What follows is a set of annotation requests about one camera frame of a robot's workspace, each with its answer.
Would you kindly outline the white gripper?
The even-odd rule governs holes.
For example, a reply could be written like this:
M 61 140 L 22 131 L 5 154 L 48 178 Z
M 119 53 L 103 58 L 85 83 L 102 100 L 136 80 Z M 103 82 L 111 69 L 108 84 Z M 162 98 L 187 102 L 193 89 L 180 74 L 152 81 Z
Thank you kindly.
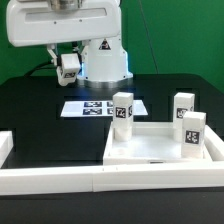
M 118 0 L 81 0 L 75 8 L 55 9 L 51 0 L 10 0 L 6 9 L 9 42 L 16 46 L 47 45 L 52 63 L 58 65 L 58 43 L 73 42 L 81 65 L 81 41 L 114 37 L 121 31 Z

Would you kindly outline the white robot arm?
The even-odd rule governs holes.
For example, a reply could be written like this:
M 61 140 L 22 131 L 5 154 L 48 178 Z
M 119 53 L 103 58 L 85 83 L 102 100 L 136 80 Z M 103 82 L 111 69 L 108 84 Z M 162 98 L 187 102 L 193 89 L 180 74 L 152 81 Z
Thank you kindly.
M 58 83 L 113 88 L 131 79 L 122 47 L 120 0 L 10 0 L 9 42 L 44 45 Z

